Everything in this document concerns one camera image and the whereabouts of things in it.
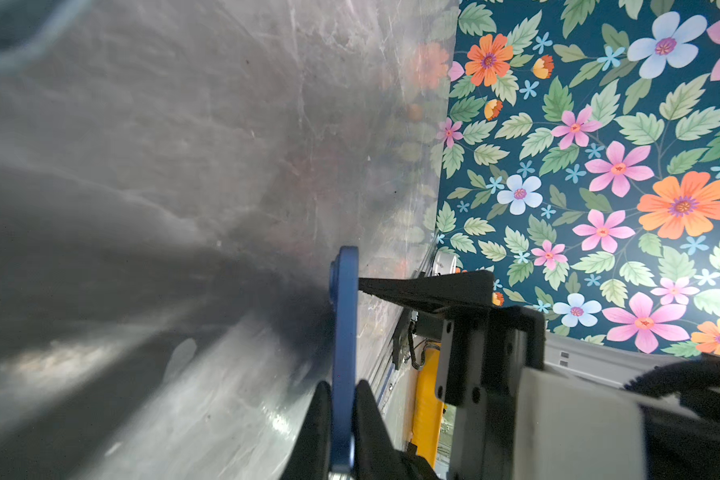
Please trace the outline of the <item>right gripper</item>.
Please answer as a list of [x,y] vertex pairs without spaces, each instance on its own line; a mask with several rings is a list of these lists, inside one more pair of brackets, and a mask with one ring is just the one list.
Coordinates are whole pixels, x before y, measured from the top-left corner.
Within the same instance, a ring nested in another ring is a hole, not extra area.
[[362,292],[440,323],[435,395],[456,409],[451,479],[512,478],[521,372],[544,367],[543,315],[495,306],[493,285],[484,270],[359,281]]

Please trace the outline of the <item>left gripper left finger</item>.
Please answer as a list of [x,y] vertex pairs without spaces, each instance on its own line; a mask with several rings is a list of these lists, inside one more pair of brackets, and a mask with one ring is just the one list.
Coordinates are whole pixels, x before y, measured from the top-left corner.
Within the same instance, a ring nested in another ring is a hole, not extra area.
[[326,480],[331,465],[331,430],[331,387],[320,381],[280,479]]

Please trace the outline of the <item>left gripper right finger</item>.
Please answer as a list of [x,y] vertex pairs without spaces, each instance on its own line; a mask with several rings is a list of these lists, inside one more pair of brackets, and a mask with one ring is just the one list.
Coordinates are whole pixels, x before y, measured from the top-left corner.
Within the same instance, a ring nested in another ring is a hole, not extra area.
[[352,427],[355,479],[438,479],[423,457],[394,448],[366,380],[361,380],[355,389]]

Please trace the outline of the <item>black phone front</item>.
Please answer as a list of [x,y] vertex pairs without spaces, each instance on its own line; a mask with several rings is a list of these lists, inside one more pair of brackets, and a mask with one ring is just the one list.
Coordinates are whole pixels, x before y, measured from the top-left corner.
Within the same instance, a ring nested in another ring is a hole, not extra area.
[[330,266],[329,298],[335,315],[332,367],[331,470],[354,467],[352,430],[356,386],[359,250],[342,246]]

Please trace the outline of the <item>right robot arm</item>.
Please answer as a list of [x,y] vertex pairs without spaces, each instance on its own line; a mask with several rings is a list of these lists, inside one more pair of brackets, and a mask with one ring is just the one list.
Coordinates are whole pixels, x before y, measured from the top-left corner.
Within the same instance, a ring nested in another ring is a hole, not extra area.
[[436,397],[456,410],[452,479],[720,479],[720,359],[629,380],[577,372],[544,316],[493,304],[486,271],[363,278],[442,328]]

